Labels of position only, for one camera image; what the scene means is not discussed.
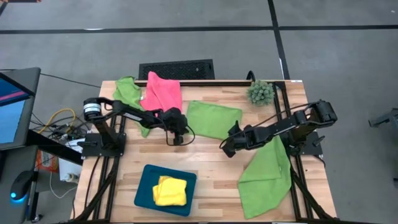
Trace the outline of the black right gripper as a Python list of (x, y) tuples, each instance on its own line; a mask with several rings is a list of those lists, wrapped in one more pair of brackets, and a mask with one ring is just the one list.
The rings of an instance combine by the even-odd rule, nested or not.
[(265, 127), (246, 126), (243, 130), (239, 127), (239, 121), (229, 130), (233, 134), (234, 149), (257, 149), (265, 146), (271, 140), (271, 131)]

